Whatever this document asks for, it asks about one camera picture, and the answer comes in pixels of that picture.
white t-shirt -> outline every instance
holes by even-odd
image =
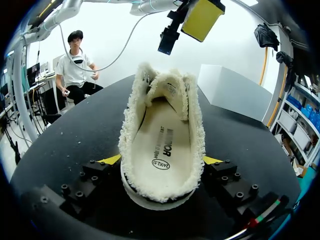
[[[77,55],[72,55],[70,53],[71,58],[76,57],[75,59],[83,59],[82,63],[78,63],[77,65],[86,68],[87,66],[92,64],[92,61],[90,58],[83,53],[81,50],[79,50],[79,53]],[[82,88],[84,83],[87,81],[87,74],[84,70],[76,67],[67,54],[63,55],[55,68],[55,73],[58,75],[63,75],[64,80],[64,87],[68,87],[70,85],[78,86],[79,88]]]

hand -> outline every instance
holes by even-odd
[[[91,75],[91,78],[92,78],[93,80],[98,80],[98,78],[99,78],[99,73],[98,73],[98,72],[94,72],[94,73]]]
[[[69,90],[68,89],[62,87],[61,88],[61,92],[62,92],[62,96],[68,97],[68,95],[69,95]]]

shoe insole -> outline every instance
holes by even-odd
[[[146,108],[132,144],[135,183],[157,195],[174,193],[189,178],[192,167],[189,122],[178,118],[164,97]]]

man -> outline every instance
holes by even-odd
[[[69,35],[69,55],[73,62],[78,66],[82,68],[88,66],[92,70],[97,70],[97,66],[85,53],[83,53],[82,49],[80,48],[83,38],[83,32],[80,30],[74,31]],[[86,71],[76,67],[73,62],[71,62],[67,54],[63,55],[59,59],[55,69],[55,81],[56,86],[61,90],[62,95],[72,99],[76,105],[85,99],[85,94],[93,95],[103,89],[103,87],[94,85],[92,82],[88,82]],[[62,77],[64,79],[65,86],[62,86]],[[99,72],[93,72],[91,78],[96,81],[99,78]]]

fleece-lined shoe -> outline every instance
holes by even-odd
[[[127,194],[151,210],[183,204],[198,187],[204,166],[195,77],[141,64],[127,106],[118,145]]]

